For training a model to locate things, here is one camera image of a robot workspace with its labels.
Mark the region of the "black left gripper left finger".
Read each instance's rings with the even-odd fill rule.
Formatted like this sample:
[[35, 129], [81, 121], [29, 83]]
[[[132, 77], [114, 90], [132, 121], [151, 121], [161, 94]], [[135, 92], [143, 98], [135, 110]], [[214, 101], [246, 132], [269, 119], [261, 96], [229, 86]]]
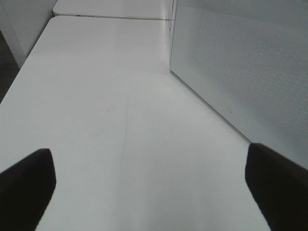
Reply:
[[56, 173], [50, 149], [39, 149], [0, 174], [0, 229], [34, 231], [52, 198]]

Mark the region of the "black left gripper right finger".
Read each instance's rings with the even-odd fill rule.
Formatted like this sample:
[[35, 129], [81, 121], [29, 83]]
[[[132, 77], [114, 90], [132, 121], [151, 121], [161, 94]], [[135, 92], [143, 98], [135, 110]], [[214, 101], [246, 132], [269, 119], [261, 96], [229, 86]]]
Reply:
[[272, 231], [308, 229], [306, 169], [261, 143], [251, 143], [245, 181]]

